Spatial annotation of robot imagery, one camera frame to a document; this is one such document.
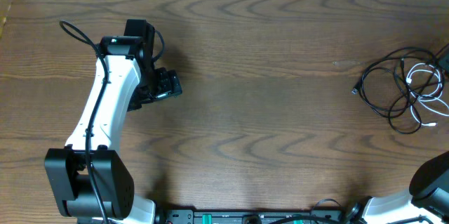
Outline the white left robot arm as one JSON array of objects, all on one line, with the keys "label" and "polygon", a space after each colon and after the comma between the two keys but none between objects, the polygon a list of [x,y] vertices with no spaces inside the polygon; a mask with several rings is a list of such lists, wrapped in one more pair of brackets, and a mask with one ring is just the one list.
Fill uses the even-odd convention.
[{"label": "white left robot arm", "polygon": [[155,223],[156,204],[135,194],[119,156],[128,112],[180,95],[173,70],[155,68],[154,35],[103,37],[95,80],[79,123],[44,166],[58,210],[80,223]]}]

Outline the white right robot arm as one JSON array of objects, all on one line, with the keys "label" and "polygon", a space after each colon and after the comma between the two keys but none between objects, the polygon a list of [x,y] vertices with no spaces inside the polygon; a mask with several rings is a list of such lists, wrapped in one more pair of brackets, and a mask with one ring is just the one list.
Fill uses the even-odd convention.
[{"label": "white right robot arm", "polygon": [[[400,92],[395,103],[380,107],[369,101],[365,80],[374,71],[382,70],[392,75]],[[448,73],[448,47],[432,53],[425,48],[405,47],[387,54],[362,71],[352,93],[377,115],[391,123],[393,119],[410,111],[417,126],[434,127],[434,122],[423,122],[417,106],[427,107],[432,102],[442,102],[445,76]],[[386,197],[369,197],[355,203],[346,213],[344,223],[447,223],[448,222],[448,153],[444,152],[425,162],[414,174],[409,188]]]}]

